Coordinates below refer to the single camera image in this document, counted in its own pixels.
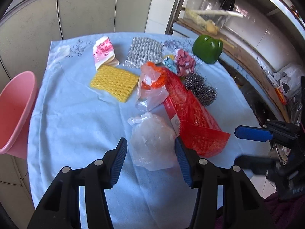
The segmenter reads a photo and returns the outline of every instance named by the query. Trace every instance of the pink bucket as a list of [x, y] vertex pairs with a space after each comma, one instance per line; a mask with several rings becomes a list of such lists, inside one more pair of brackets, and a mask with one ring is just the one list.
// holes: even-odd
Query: pink bucket
[[33, 72], [15, 76], [0, 94], [0, 154], [26, 159], [30, 118], [37, 97]]

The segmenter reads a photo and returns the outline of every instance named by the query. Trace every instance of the yellow scrubbing pad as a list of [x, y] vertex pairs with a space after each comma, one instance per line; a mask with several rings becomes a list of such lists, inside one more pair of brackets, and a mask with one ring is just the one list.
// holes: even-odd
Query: yellow scrubbing pad
[[126, 102], [139, 77], [129, 71], [102, 65], [90, 83], [90, 87], [109, 92], [120, 102]]

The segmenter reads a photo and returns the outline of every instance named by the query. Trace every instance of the red packaging bag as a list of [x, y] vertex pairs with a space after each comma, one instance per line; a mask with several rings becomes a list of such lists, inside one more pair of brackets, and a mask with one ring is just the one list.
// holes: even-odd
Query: red packaging bag
[[166, 89], [169, 96], [163, 102], [174, 130], [185, 146], [203, 157], [213, 157], [225, 147], [229, 133], [221, 131], [213, 116], [186, 90], [179, 77], [167, 71]]

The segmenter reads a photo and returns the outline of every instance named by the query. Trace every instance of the light blue tablecloth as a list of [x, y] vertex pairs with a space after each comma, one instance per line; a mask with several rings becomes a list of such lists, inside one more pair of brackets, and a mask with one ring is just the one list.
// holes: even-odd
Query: light blue tablecloth
[[[93, 44], [104, 34], [51, 43], [47, 69], [30, 122], [28, 170], [35, 207], [63, 166], [86, 167], [116, 147], [119, 139], [129, 142], [132, 127], [129, 117], [141, 113], [134, 107], [135, 91], [126, 103], [109, 93], [96, 92], [89, 83], [96, 70]], [[145, 36], [159, 42], [179, 39], [191, 51], [193, 40], [168, 35], [144, 33], [108, 33], [116, 58], [122, 63], [134, 36]], [[216, 166], [230, 168], [236, 156], [266, 155], [268, 143], [237, 139], [234, 130], [240, 124], [259, 126], [251, 108], [234, 80], [220, 63], [197, 62], [197, 71], [217, 89], [216, 101], [208, 107], [223, 131], [231, 133], [227, 146], [210, 159]], [[128, 69], [139, 74], [139, 69]], [[170, 125], [163, 105], [153, 113]], [[219, 188], [218, 206], [222, 204]], [[132, 164], [127, 153], [118, 183], [106, 190], [109, 212], [115, 229], [151, 229], [189, 226], [196, 200], [195, 189], [184, 182], [179, 167], [150, 172]], [[80, 214], [87, 228], [83, 189]]]

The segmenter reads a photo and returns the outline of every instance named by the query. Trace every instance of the green bell pepper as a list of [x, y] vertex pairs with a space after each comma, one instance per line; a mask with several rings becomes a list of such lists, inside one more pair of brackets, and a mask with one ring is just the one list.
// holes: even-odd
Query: green bell pepper
[[207, 64], [214, 64], [222, 53], [223, 43], [208, 35], [200, 35], [194, 42], [193, 53]]

